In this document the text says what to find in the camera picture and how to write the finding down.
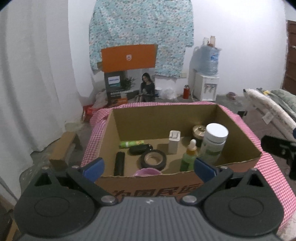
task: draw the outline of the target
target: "white dropper cap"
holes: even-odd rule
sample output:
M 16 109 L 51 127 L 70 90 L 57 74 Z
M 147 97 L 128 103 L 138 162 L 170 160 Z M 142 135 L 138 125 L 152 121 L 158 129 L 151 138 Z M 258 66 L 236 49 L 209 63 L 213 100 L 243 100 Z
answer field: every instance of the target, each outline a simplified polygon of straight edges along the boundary
M 188 145 L 187 147 L 187 150 L 196 150 L 196 140 L 195 139 L 192 139 L 190 141 L 190 144 Z

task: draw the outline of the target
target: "white bottle cap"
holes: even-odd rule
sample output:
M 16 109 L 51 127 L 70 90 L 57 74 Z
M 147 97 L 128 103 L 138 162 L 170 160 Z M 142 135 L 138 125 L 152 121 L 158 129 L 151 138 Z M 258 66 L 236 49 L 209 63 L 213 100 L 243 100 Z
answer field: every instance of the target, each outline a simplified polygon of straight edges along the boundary
M 190 141 L 190 144 L 188 145 L 187 149 L 192 150 L 192 151 L 196 150 L 196 140 L 195 139 L 192 139 Z
M 218 123 L 208 124 L 206 127 L 205 138 L 215 143 L 223 143 L 228 136 L 228 130 L 225 126 Z

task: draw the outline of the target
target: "logo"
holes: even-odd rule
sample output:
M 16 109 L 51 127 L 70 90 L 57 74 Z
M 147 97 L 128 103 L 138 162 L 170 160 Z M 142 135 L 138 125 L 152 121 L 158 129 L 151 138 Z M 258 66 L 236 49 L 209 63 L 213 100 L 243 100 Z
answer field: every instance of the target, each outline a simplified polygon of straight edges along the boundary
M 128 54 L 128 55 L 126 56 L 126 60 L 127 60 L 127 61 L 131 61 L 131 54 Z
M 148 204 L 151 204 L 151 203 L 153 203 L 154 201 L 152 200 L 152 199 L 149 199 L 149 200 L 146 200 L 146 203 L 148 203 Z
M 119 76 L 108 77 L 108 84 L 110 87 L 120 87 L 120 77 Z

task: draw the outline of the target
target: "cardboard box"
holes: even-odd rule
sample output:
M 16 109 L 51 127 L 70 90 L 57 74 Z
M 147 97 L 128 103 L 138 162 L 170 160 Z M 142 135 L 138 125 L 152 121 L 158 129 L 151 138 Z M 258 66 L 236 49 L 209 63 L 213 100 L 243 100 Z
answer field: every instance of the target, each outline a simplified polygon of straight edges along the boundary
M 202 181 L 193 171 L 179 172 L 182 155 L 186 151 L 197 124 L 220 123 L 229 130 L 229 136 L 217 166 L 229 166 L 235 172 L 245 172 L 257 163 L 261 152 L 218 105 L 168 105 L 114 109 L 108 116 L 106 129 L 98 150 L 105 161 L 105 172 L 96 184 L 117 196 L 176 196 L 188 194 Z M 177 154 L 168 154 L 171 130 L 179 130 L 182 140 Z M 140 169 L 138 158 L 128 149 L 119 149 L 120 141 L 145 140 L 154 149 L 167 155 L 163 175 L 133 177 Z M 124 177 L 113 177 L 115 156 L 124 151 Z

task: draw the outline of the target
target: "red package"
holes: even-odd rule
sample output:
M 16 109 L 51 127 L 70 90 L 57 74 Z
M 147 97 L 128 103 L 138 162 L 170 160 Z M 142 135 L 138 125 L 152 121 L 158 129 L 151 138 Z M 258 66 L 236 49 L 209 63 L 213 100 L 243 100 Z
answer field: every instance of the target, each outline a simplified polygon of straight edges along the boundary
M 94 113 L 97 112 L 99 109 L 102 109 L 102 108 L 98 108 L 98 109 L 93 108 L 92 106 L 93 106 L 92 104 L 83 106 L 83 112 L 81 116 L 82 121 L 89 122 L 89 120 L 94 115 Z

